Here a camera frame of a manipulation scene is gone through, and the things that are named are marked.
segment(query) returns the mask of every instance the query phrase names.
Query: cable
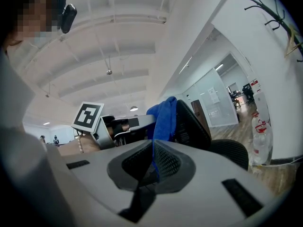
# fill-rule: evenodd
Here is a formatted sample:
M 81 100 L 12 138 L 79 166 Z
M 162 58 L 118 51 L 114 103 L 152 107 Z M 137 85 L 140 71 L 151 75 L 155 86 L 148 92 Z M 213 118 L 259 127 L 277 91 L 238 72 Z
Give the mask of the cable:
M 294 163 L 294 162 L 296 162 L 296 161 L 298 161 L 298 160 L 301 160 L 303 157 L 301 157 L 301 158 L 298 158 L 298 159 L 296 159 L 296 160 L 294 160 L 294 161 L 292 161 L 292 162 L 290 162 L 290 163 L 285 163 L 285 164 L 280 164 L 280 165 L 269 165 L 269 166 L 265 166 L 265 167 L 274 167 L 274 166 L 284 166 L 284 165 L 289 165 L 289 164 L 292 164 L 292 163 Z

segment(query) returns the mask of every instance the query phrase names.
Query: ceiling light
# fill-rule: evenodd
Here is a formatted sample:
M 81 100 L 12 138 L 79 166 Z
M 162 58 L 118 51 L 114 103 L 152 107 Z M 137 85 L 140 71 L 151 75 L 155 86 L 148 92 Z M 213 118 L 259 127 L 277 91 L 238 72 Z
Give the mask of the ceiling light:
M 191 60 L 191 58 L 193 58 L 193 57 L 190 57 L 189 58 L 189 60 L 188 60 L 188 62 L 185 64 L 185 66 L 182 68 L 182 70 L 179 72 L 179 75 L 180 75 L 180 73 L 184 70 L 184 68 L 188 65 L 188 63 L 189 63 L 189 61 Z
M 136 111 L 136 110 L 138 110 L 138 107 L 136 107 L 136 106 L 131 107 L 131 111 Z
M 216 70 L 218 70 L 219 68 L 221 68 L 223 66 L 223 64 L 221 64 L 220 66 L 218 66 L 218 68 Z

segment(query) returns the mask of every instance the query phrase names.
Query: black vent slot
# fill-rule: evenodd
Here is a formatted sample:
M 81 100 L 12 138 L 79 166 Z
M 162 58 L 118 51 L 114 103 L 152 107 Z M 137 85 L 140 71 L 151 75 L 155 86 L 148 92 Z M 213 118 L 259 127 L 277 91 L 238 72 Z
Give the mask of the black vent slot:
M 89 161 L 87 160 L 83 160 L 83 161 L 76 161 L 76 162 L 72 162 L 72 163 L 68 163 L 66 164 L 68 169 L 74 169 L 74 168 L 77 168 L 77 167 L 80 167 L 80 166 L 85 166 L 85 165 L 88 165 L 89 164 Z
M 225 180 L 222 184 L 246 217 L 253 215 L 263 207 L 236 179 Z

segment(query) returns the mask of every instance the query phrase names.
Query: coat rack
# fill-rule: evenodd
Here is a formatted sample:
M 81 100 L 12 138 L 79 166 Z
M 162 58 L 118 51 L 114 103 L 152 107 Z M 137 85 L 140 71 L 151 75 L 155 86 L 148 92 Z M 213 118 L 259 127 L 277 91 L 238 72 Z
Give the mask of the coat rack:
M 253 1 L 254 3 L 256 3 L 257 5 L 253 5 L 253 6 L 250 6 L 248 8 L 245 8 L 244 10 L 248 10 L 250 8 L 260 8 L 260 9 L 263 9 L 264 11 L 266 11 L 270 16 L 272 16 L 274 19 L 268 21 L 267 23 L 265 23 L 265 25 L 268 25 L 269 23 L 271 22 L 276 22 L 278 23 L 278 27 L 275 27 L 273 28 L 273 30 L 275 31 L 276 29 L 278 29 L 280 26 L 282 26 L 287 34 L 288 34 L 288 37 L 289 39 L 290 38 L 293 38 L 294 40 L 294 43 L 296 44 L 296 46 L 293 48 L 293 50 L 295 50 L 296 48 L 299 49 L 299 51 L 301 52 L 301 55 L 303 56 L 303 47 L 302 47 L 302 43 L 299 42 L 299 40 L 297 39 L 297 37 L 293 34 L 293 30 L 291 28 L 289 28 L 287 26 L 287 24 L 284 22 L 284 18 L 285 18 L 285 11 L 283 10 L 283 18 L 280 17 L 279 15 L 279 12 L 278 12 L 278 7 L 277 7 L 277 4 L 276 4 L 276 0 L 275 0 L 275 4 L 276 4 L 276 13 L 271 10 L 269 7 L 267 7 L 261 0 L 256 1 L 256 0 L 251 0 Z

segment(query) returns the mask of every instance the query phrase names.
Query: blue towel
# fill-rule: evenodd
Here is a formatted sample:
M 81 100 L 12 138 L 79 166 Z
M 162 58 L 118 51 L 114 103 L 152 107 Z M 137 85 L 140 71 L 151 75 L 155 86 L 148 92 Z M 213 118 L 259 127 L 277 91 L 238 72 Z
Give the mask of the blue towel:
M 152 164 L 156 169 L 157 177 L 159 171 L 154 161 L 154 141 L 172 140 L 176 130 L 176 107 L 177 99 L 174 96 L 169 97 L 162 103 L 151 107 L 146 114 L 152 114 L 156 118 L 156 124 L 147 129 L 147 137 L 152 140 Z

